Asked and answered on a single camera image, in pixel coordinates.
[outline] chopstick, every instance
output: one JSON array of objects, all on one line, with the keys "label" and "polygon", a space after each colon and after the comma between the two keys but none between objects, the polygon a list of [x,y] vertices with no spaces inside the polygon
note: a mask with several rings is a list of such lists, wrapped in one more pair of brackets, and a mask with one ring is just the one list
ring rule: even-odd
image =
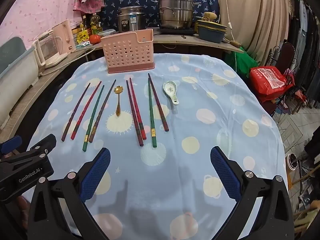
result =
[{"label": "chopstick", "polygon": [[80,105],[80,103],[81,103],[81,101],[82,101],[82,98],[84,97],[84,94],[87,92],[89,86],[90,86],[90,83],[89,83],[89,84],[87,85],[87,87],[85,88],[85,90],[84,90],[84,92],[82,93],[82,95],[81,95],[78,103],[76,104],[75,109],[73,110],[73,113],[71,114],[71,117],[70,117],[70,119],[69,119],[69,122],[67,123],[67,126],[66,126],[66,128],[65,128],[65,130],[64,130],[64,132],[63,132],[62,138],[61,138],[61,141],[63,141],[63,142],[64,142],[64,140],[66,139],[66,136],[67,136],[68,130],[69,130],[69,128],[70,128],[71,122],[72,122],[72,120],[73,120],[73,117],[75,116],[76,111],[78,110],[78,107],[79,107],[79,105]]},{"label": "chopstick", "polygon": [[157,139],[156,139],[155,120],[153,118],[152,96],[151,96],[151,89],[150,89],[150,78],[148,78],[148,89],[149,89],[149,109],[150,109],[151,140],[152,140],[153,148],[156,148],[157,147]]},{"label": "chopstick", "polygon": [[89,107],[89,104],[90,104],[90,102],[91,102],[94,94],[97,92],[98,87],[100,86],[100,84],[101,84],[101,81],[99,82],[98,86],[96,87],[96,89],[95,89],[94,92],[92,93],[91,97],[89,98],[87,104],[85,105],[85,107],[84,107],[84,109],[83,109],[83,111],[82,111],[82,113],[81,113],[81,115],[80,115],[80,117],[79,117],[79,119],[78,119],[78,122],[77,122],[77,124],[76,124],[76,126],[75,126],[75,129],[74,129],[73,132],[72,132],[71,140],[73,140],[73,139],[75,138],[76,133],[77,133],[77,131],[78,131],[78,129],[79,129],[79,126],[80,126],[80,124],[81,124],[81,121],[82,121],[82,119],[83,119],[83,117],[84,117],[84,114],[85,114],[85,112],[87,111],[87,109],[88,109],[88,107]]},{"label": "chopstick", "polygon": [[85,133],[84,142],[83,142],[83,147],[82,147],[82,150],[83,150],[84,152],[87,150],[88,137],[89,137],[90,132],[91,132],[91,127],[92,127],[94,115],[96,114],[97,107],[98,107],[98,104],[99,104],[100,97],[101,97],[101,94],[102,94],[103,89],[104,89],[104,85],[102,86],[102,88],[101,88],[101,90],[100,90],[100,94],[99,94],[99,96],[98,96],[97,102],[96,102],[96,104],[95,104],[95,106],[94,106],[94,109],[93,109],[93,111],[92,111],[92,114],[91,114],[91,118],[90,118],[90,121],[89,121],[89,125],[88,125],[88,128],[87,128],[87,132]]},{"label": "chopstick", "polygon": [[148,76],[149,76],[150,83],[151,83],[151,86],[152,86],[153,94],[155,95],[156,103],[157,103],[157,106],[158,106],[158,109],[159,109],[159,114],[160,114],[160,117],[161,117],[161,120],[162,120],[162,124],[163,124],[164,130],[166,132],[168,132],[169,131],[169,127],[168,127],[167,121],[165,119],[164,113],[162,111],[162,107],[161,107],[159,98],[157,96],[155,86],[153,85],[153,82],[152,82],[152,79],[151,79],[151,76],[150,76],[149,73],[148,73]]},{"label": "chopstick", "polygon": [[134,126],[135,126],[135,128],[136,128],[139,145],[140,145],[140,146],[143,146],[143,141],[142,141],[142,137],[141,137],[140,130],[139,130],[139,126],[138,126],[137,117],[136,117],[136,114],[135,114],[135,112],[134,112],[134,107],[133,107],[133,103],[132,103],[132,98],[131,98],[131,94],[130,94],[130,89],[129,89],[129,83],[128,83],[128,81],[127,81],[127,88],[128,88],[128,94],[129,94],[131,112],[132,112],[132,116],[133,116],[133,122],[134,122]]},{"label": "chopstick", "polygon": [[96,134],[96,130],[97,130],[97,127],[98,127],[100,118],[101,118],[101,116],[102,116],[102,112],[103,112],[104,108],[106,107],[106,103],[107,103],[107,101],[108,101],[108,98],[109,98],[109,96],[110,96],[110,93],[111,93],[111,91],[112,91],[113,86],[115,85],[115,83],[116,83],[116,79],[115,79],[115,81],[113,82],[113,84],[112,84],[112,86],[111,86],[111,88],[110,88],[110,90],[109,90],[109,92],[108,92],[105,100],[103,101],[103,104],[102,104],[102,106],[101,106],[101,109],[100,109],[100,111],[99,111],[99,114],[98,114],[97,119],[96,119],[96,121],[95,121],[95,123],[94,123],[94,125],[93,125],[92,131],[91,131],[91,134],[90,134],[90,137],[89,137],[89,142],[90,142],[90,143],[92,143],[93,138],[94,138],[94,135]]},{"label": "chopstick", "polygon": [[134,107],[136,108],[137,118],[138,118],[138,123],[139,123],[140,131],[141,131],[142,139],[146,140],[146,139],[147,139],[147,136],[146,136],[146,133],[145,133],[145,131],[144,131],[144,127],[143,127],[143,123],[142,123],[142,119],[141,119],[141,115],[140,115],[140,111],[139,111],[139,107],[138,107],[136,95],[135,95],[135,93],[134,93],[134,89],[133,89],[133,85],[132,85],[132,80],[131,80],[131,78],[130,78],[130,85],[131,85],[131,91],[132,91],[132,97],[133,97]]}]

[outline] pink plastic basket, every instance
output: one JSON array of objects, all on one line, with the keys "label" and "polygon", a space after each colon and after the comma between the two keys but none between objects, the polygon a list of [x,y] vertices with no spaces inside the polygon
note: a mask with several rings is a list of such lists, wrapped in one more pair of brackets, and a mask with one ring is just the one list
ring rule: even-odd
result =
[{"label": "pink plastic basket", "polygon": [[119,33],[101,39],[108,73],[155,68],[153,30]]}]

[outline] green cloth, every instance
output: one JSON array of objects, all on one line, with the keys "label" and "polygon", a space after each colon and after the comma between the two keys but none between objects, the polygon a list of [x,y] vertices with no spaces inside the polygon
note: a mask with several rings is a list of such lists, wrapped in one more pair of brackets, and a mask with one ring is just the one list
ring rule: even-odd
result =
[{"label": "green cloth", "polygon": [[249,77],[250,69],[257,67],[258,63],[251,58],[244,48],[240,48],[244,53],[231,52],[230,54],[226,53],[224,62],[228,64],[240,77]]}]

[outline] pink curtain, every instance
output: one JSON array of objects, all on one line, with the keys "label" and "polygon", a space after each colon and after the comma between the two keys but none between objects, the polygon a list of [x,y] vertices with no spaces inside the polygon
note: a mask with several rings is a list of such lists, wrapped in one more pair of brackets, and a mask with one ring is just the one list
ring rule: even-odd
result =
[{"label": "pink curtain", "polygon": [[81,15],[73,11],[73,3],[74,0],[16,0],[0,25],[0,46],[19,36],[28,49],[36,35],[60,22],[80,22]]}]

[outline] metal screw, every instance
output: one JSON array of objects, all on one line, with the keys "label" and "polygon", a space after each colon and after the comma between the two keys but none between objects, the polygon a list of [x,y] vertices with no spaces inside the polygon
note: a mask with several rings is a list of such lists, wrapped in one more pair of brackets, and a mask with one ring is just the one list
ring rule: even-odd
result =
[{"label": "metal screw", "polygon": [[252,177],[253,177],[253,172],[252,172],[252,171],[246,171],[246,172],[245,172],[245,175],[246,175],[248,178],[252,178]]},{"label": "metal screw", "polygon": [[68,178],[69,178],[69,179],[73,179],[75,176],[76,176],[76,173],[75,173],[75,172],[70,172],[70,173],[68,174]]},{"label": "metal screw", "polygon": [[44,183],[44,182],[45,182],[45,177],[41,177],[41,178],[39,179],[39,182],[40,182],[40,183]]},{"label": "metal screw", "polygon": [[282,182],[282,181],[283,181],[282,177],[279,176],[279,175],[276,176],[276,180],[279,181],[279,182]]}]

